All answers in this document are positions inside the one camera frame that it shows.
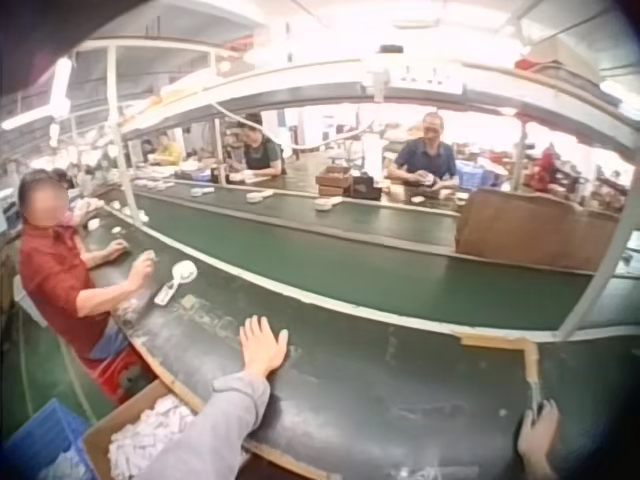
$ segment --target hair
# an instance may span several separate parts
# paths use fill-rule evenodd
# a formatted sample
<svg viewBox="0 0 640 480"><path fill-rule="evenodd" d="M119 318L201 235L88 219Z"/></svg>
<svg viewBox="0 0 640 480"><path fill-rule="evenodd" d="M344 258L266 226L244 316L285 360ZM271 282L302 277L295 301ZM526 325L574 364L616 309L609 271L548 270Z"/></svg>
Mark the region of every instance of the hair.
<svg viewBox="0 0 640 480"><path fill-rule="evenodd" d="M428 112L424 117L422 117L422 121L424 122L429 117L437 118L438 120L440 120L440 125L444 129L444 118L442 118L442 115L440 115L438 112Z"/></svg>
<svg viewBox="0 0 640 480"><path fill-rule="evenodd" d="M262 115L260 115L259 113L248 113L247 115L244 116L244 119L247 120L248 122L255 123L256 125L262 126ZM248 128L252 132L257 132L260 130L259 128L256 128L244 123L242 124L242 127Z"/></svg>
<svg viewBox="0 0 640 480"><path fill-rule="evenodd" d="M27 204L29 203L29 198L31 197L31 192L43 185L65 188L52 172L48 172L42 168L27 172L20 179L20 185L18 186L18 206L23 217Z"/></svg>

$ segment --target black shirt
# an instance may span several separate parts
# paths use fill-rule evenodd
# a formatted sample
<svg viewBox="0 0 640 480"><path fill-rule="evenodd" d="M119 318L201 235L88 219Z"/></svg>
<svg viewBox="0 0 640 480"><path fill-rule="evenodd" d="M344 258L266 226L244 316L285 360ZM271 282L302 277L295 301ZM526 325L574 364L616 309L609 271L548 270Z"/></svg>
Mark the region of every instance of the black shirt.
<svg viewBox="0 0 640 480"><path fill-rule="evenodd" d="M446 175L453 178L457 173L456 159L451 145L440 142L438 152L435 156L431 156L422 138L408 141L396 157L395 164L400 168L406 166L408 173L424 170L440 180L443 180Z"/></svg>
<svg viewBox="0 0 640 480"><path fill-rule="evenodd" d="M264 136L260 145L255 148L245 144L244 160L249 170L271 168L272 163L282 161L280 147L273 140ZM284 165L282 165L282 173L285 173Z"/></svg>

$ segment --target yellow shirt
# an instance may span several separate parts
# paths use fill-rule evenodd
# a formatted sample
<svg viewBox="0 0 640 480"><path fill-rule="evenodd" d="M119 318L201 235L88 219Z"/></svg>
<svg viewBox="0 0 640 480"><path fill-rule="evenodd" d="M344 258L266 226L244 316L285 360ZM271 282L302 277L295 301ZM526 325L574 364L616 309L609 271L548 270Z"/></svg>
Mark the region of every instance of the yellow shirt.
<svg viewBox="0 0 640 480"><path fill-rule="evenodd" d="M160 161L162 165L179 165L182 160L180 147L173 142L169 142L166 146L161 146L156 154L161 157L171 157L170 159L162 159Z"/></svg>

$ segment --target red shirt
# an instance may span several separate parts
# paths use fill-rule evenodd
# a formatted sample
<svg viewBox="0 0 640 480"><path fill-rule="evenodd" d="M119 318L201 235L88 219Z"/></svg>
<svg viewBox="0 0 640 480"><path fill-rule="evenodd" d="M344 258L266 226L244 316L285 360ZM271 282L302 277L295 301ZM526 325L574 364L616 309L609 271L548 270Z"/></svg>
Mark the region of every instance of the red shirt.
<svg viewBox="0 0 640 480"><path fill-rule="evenodd" d="M22 285L49 326L81 357L104 334L109 313L78 316L76 299L95 288L69 226L38 228L25 224L20 247Z"/></svg>

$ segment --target blue bin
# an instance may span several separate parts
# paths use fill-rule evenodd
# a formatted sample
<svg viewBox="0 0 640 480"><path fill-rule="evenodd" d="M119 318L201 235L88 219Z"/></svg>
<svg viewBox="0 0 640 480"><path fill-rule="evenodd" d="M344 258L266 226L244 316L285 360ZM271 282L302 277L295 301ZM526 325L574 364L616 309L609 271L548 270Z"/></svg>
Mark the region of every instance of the blue bin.
<svg viewBox="0 0 640 480"><path fill-rule="evenodd" d="M458 160L456 162L456 169L458 171L460 188L464 190L477 190L482 186L483 167L475 163Z"/></svg>
<svg viewBox="0 0 640 480"><path fill-rule="evenodd" d="M73 449L89 472L86 478L98 480L82 444L88 428L86 420L54 398L9 439L2 449L2 461L20 478L36 480L61 453Z"/></svg>

